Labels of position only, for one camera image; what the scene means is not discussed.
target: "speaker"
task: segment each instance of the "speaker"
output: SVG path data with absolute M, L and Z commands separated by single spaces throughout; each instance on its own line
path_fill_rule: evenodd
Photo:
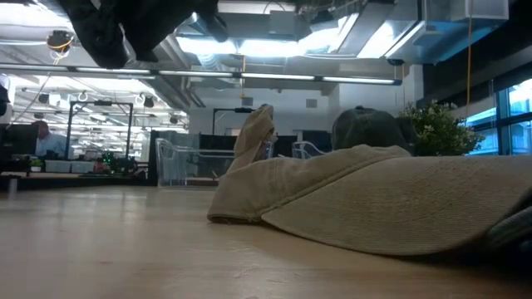
M 40 94 L 37 100 L 39 101 L 39 103 L 48 104 L 50 103 L 50 95 Z

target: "desk surface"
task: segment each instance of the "desk surface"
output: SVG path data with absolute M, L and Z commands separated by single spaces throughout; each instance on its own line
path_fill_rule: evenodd
M 26 179 L 26 173 L 25 172 L 4 172 L 2 173 L 2 176 L 7 176 L 7 175 L 17 175 L 17 176 L 20 176 L 21 179 Z M 33 179 L 54 179 L 54 178 L 61 178 L 61 179 L 64 179 L 64 178 L 79 178 L 80 177 L 80 174 L 69 174 L 69 173 L 33 173 L 31 172 L 30 173 L 30 176 L 29 178 L 33 178 Z
M 212 189 L 0 199 L 2 298 L 525 298 L 503 274 L 403 262 L 277 230 L 208 223 Z

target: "cable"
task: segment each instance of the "cable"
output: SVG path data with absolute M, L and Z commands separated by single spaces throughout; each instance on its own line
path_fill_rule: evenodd
M 469 36 L 467 47 L 467 102 L 465 103 L 465 122 L 469 117 L 469 103 L 471 100 L 471 43 L 473 40 L 473 1 L 470 0 L 469 6 Z
M 68 47 L 68 46 L 70 46 L 70 44 L 72 44 L 73 41 L 74 41 L 74 36 L 72 36 L 72 37 L 70 38 L 70 41 L 65 42 L 65 43 L 62 44 L 62 45 L 59 45 L 59 46 L 50 46 L 50 45 L 48 45 L 48 47 L 51 48 L 51 49 L 62 49 L 62 48 L 64 48 L 64 47 Z
M 61 60 L 61 58 L 58 58 L 56 59 L 54 62 L 53 62 L 53 65 L 56 66 L 57 64 L 59 64 L 59 61 Z M 15 122 L 17 122 L 18 120 L 20 120 L 22 118 L 22 116 L 32 107 L 32 105 L 35 103 L 35 101 L 39 98 L 39 96 L 41 95 L 42 93 L 42 90 L 44 90 L 44 87 L 47 85 L 48 81 L 50 80 L 50 78 L 52 77 L 52 73 L 49 71 L 47 73 L 47 78 L 46 80 L 42 83 L 41 85 L 41 88 L 39 89 L 39 92 L 36 93 L 35 97 L 33 98 L 33 100 L 30 102 L 30 104 L 26 107 L 26 109 L 24 109 L 16 118 L 14 121 L 12 121 L 6 129 L 9 129 L 9 127 L 11 127 L 11 125 Z
M 266 4 L 266 6 L 264 7 L 263 14 L 266 13 L 266 10 L 268 9 L 269 5 L 272 4 L 272 3 L 275 3 L 275 4 L 279 5 L 279 7 L 281 7 L 281 8 L 283 9 L 283 11 L 286 12 L 286 9 L 284 9 L 284 6 L 281 5 L 281 3 L 277 2 L 277 1 L 270 1 L 270 2 L 268 2 L 268 4 Z

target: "green plant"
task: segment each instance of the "green plant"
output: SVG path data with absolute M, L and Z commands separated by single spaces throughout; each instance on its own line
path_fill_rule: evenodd
M 464 120 L 455 118 L 448 105 L 438 105 L 434 101 L 422 109 L 409 105 L 401 116 L 411 119 L 419 135 L 416 155 L 468 154 L 479 149 L 485 138 L 464 126 Z
M 42 167 L 42 161 L 39 159 L 32 160 L 32 167 Z

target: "person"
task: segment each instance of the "person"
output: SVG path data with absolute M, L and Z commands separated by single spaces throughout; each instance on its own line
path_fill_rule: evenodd
M 67 147 L 67 138 L 63 135 L 52 134 L 48 128 L 48 124 L 44 120 L 38 120 L 32 123 L 39 128 L 37 135 L 37 146 L 35 148 L 35 155 L 42 157 L 47 155 L 47 151 L 51 150 L 59 158 L 65 157 L 65 148 Z M 68 159 L 72 159 L 74 149 L 70 147 L 68 152 Z
M 331 133 L 332 150 L 351 149 L 357 145 L 397 145 L 414 154 L 418 140 L 409 119 L 394 118 L 388 112 L 363 106 L 345 110 L 334 121 Z

